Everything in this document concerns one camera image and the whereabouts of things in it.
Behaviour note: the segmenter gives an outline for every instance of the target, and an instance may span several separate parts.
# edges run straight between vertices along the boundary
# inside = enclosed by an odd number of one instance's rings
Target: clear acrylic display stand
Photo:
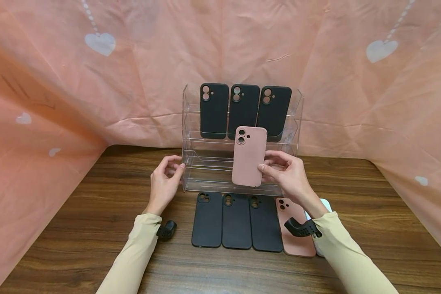
[[[234,140],[205,139],[200,133],[200,87],[185,86],[183,90],[183,190],[197,192],[241,193],[281,196],[274,183],[259,187],[232,183]],[[281,140],[267,142],[267,150],[281,150],[296,155],[301,130],[304,99],[299,90],[293,90]]]

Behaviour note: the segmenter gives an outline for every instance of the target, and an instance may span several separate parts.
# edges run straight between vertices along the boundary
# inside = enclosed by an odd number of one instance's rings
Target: pink curtain
[[[205,81],[299,88],[300,154],[371,160],[441,245],[441,0],[1,0],[0,284],[106,146],[179,147]]]

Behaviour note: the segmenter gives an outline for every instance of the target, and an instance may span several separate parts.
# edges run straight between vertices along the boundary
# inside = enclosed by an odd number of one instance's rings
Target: wooden table
[[[0,294],[93,294],[149,198],[149,176],[177,149],[106,150],[0,288]],[[401,294],[441,293],[441,248],[366,160],[304,157],[317,194],[330,201],[362,249]],[[195,192],[178,192],[162,215],[178,224],[159,242],[140,293],[343,293],[325,259],[196,248]]]

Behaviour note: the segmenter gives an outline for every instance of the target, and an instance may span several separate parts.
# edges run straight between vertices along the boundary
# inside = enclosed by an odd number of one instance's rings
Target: hand
[[[150,199],[143,213],[161,215],[175,196],[185,171],[185,164],[175,161],[181,161],[181,156],[165,156],[150,175]]]
[[[281,186],[285,197],[302,206],[312,218],[328,213],[308,182],[304,162],[282,151],[269,150],[266,160],[258,169],[263,173],[263,182],[276,182]]]

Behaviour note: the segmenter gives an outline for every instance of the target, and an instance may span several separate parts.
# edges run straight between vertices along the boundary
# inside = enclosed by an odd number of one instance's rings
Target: beige sleeve
[[[157,230],[162,218],[155,214],[141,214],[121,253],[103,280],[97,294],[137,294],[140,281],[157,243]]]
[[[348,294],[398,293],[372,260],[364,254],[341,224],[336,212],[314,219],[322,237],[316,246],[335,270]]]

